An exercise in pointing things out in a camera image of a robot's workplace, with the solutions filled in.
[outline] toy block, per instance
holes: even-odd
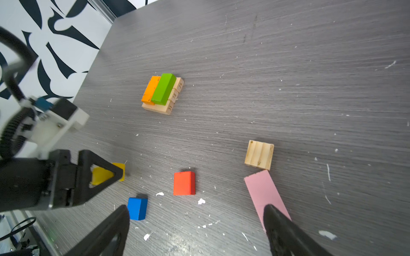
[[[171,94],[169,95],[168,100],[172,101],[173,103],[175,103],[175,101],[178,98],[178,94],[179,92],[176,89],[172,89]]]
[[[170,100],[167,101],[165,106],[162,105],[148,105],[143,103],[142,107],[145,108],[146,110],[150,110],[150,111],[154,111],[154,112],[158,112],[161,114],[166,114],[166,115],[170,115],[172,112],[172,108],[174,107],[174,103]]]
[[[270,170],[274,144],[250,140],[246,152],[245,164]]]
[[[263,225],[263,212],[265,206],[268,204],[272,204],[278,208],[281,213],[291,220],[285,204],[283,203],[268,170],[263,170],[252,174],[251,176],[247,176],[244,180],[249,194],[251,195],[253,205],[255,206],[263,230],[265,230]]]
[[[123,176],[120,179],[120,181],[125,180],[125,164],[123,163],[112,163],[116,167],[119,167],[123,170]],[[104,181],[108,180],[109,178],[114,177],[114,173],[110,172],[109,170],[106,170],[100,166],[95,167],[92,169],[92,178],[91,178],[91,184],[92,185],[100,185]]]
[[[194,195],[195,194],[195,173],[176,172],[174,173],[174,195]]]
[[[151,102],[165,106],[175,81],[176,77],[173,74],[162,74]]]
[[[128,198],[128,211],[131,220],[144,220],[147,213],[148,199],[146,198]]]
[[[147,89],[145,89],[144,95],[142,96],[141,101],[148,105],[154,105],[151,101],[151,98],[155,92],[155,89],[158,86],[159,79],[161,77],[152,77],[151,81],[148,83]]]
[[[182,91],[182,87],[184,86],[184,80],[181,77],[177,77],[175,80],[174,87],[172,89],[176,89],[179,93]]]

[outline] pink block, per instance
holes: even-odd
[[[246,186],[248,187],[249,194],[251,195],[253,205],[255,206],[256,212],[259,216],[260,223],[262,223],[263,230],[265,227],[263,225],[263,210],[268,204],[272,204],[278,210],[281,211],[286,217],[291,220],[289,213],[286,210],[285,204],[279,195],[275,184],[268,170],[263,170],[257,172],[250,176],[244,178]]]

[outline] red cube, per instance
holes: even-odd
[[[174,173],[174,195],[194,195],[195,194],[195,173],[176,172]]]

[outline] blue cube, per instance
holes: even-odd
[[[130,219],[143,220],[147,212],[148,199],[145,198],[128,198],[128,211],[130,212]]]

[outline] green rectangular block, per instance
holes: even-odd
[[[176,79],[173,74],[162,74],[153,97],[151,98],[151,102],[165,106]]]

